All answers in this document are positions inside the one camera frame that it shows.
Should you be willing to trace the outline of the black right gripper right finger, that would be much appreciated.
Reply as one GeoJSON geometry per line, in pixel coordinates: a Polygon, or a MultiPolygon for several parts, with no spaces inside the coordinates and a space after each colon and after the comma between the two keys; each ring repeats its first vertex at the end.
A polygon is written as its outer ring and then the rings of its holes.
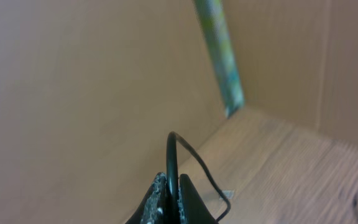
{"type": "Polygon", "coordinates": [[[179,177],[178,209],[181,224],[217,224],[187,174],[179,177]]]}

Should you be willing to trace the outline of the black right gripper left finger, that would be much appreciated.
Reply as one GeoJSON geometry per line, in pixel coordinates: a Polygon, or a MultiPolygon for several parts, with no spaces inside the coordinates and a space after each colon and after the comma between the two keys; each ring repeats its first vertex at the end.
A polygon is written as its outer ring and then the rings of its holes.
{"type": "Polygon", "coordinates": [[[126,224],[163,224],[166,220],[166,174],[159,172],[126,224]]]}

